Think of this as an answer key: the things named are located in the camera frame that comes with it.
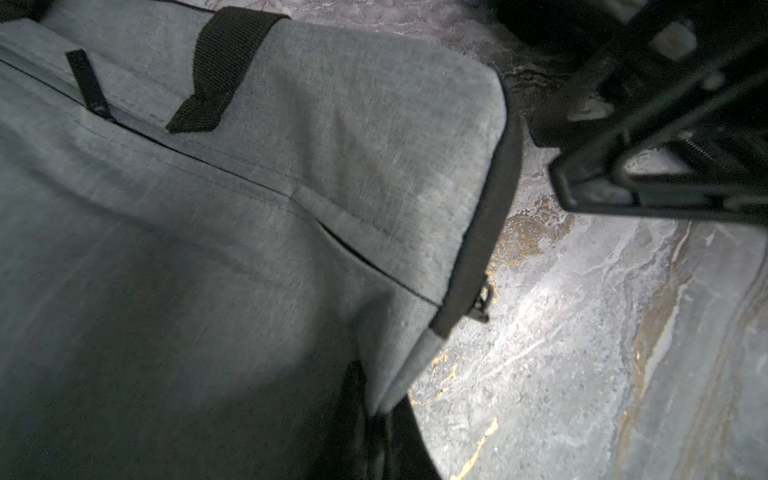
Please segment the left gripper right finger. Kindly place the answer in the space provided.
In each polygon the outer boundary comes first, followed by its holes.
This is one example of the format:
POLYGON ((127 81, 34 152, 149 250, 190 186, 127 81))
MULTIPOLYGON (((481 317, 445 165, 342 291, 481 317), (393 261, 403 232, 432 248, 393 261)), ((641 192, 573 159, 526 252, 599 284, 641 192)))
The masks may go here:
POLYGON ((384 417, 384 479, 441 480, 406 395, 384 417))

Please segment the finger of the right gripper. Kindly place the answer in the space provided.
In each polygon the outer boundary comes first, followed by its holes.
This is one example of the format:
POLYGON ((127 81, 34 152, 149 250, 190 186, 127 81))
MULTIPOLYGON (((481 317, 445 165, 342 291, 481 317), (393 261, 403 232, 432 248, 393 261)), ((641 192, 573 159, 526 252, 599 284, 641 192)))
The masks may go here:
POLYGON ((549 167, 569 212, 764 225, 767 74, 655 88, 549 167))

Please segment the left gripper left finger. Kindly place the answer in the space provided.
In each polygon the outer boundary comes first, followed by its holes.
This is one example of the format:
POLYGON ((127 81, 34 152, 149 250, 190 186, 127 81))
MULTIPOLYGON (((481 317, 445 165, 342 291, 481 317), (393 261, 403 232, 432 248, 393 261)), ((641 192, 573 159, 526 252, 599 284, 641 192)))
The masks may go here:
POLYGON ((366 412, 365 387, 362 365, 350 362, 312 479, 384 478, 383 443, 366 412))

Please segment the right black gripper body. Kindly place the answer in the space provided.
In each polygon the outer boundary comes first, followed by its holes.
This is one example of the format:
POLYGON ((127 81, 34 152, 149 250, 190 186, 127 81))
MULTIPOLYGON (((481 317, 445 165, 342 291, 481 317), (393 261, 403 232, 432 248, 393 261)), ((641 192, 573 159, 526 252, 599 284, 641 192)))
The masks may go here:
POLYGON ((602 128, 602 119, 570 114, 603 83, 608 100, 624 107, 642 101, 653 83, 675 82, 685 65, 767 37, 764 1, 495 1, 492 10, 525 44, 568 51, 579 64, 532 115, 538 144, 573 144, 602 128))

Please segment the grey laptop bag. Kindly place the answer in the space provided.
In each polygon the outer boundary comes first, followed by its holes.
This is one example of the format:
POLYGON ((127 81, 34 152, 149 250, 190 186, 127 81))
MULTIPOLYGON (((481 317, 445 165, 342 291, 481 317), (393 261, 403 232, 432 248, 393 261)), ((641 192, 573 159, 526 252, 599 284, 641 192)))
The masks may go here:
POLYGON ((312 479, 463 319, 521 166, 500 75, 176 1, 1 5, 1 475, 312 479))

